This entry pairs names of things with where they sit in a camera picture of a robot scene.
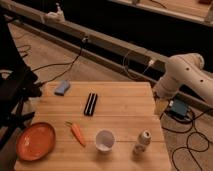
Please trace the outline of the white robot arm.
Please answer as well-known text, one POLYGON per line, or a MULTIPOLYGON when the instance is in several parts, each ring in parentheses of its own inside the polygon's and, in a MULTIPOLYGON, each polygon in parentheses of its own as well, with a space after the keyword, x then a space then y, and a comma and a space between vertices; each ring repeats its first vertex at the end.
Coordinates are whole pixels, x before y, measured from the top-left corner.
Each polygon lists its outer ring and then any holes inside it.
POLYGON ((204 59, 198 53, 171 56, 165 63, 165 74, 154 86, 155 94, 171 99, 186 85, 213 107, 213 78, 202 71, 203 67, 204 59))

